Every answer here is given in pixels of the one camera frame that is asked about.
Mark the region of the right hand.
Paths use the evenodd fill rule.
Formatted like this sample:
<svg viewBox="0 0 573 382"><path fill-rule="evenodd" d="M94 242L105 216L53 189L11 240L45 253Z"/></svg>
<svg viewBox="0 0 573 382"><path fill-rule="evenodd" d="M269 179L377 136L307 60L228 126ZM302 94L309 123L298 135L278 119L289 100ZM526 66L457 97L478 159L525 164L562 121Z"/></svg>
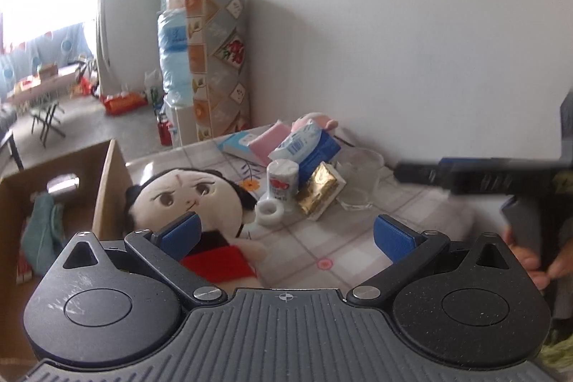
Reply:
<svg viewBox="0 0 573 382"><path fill-rule="evenodd" d="M572 240L562 246L555 260L543 269L539 258L528 248L519 246L514 240L513 233L507 229L503 234L503 241L528 273L529 278L538 290L545 290L552 281L572 274L573 243Z"/></svg>

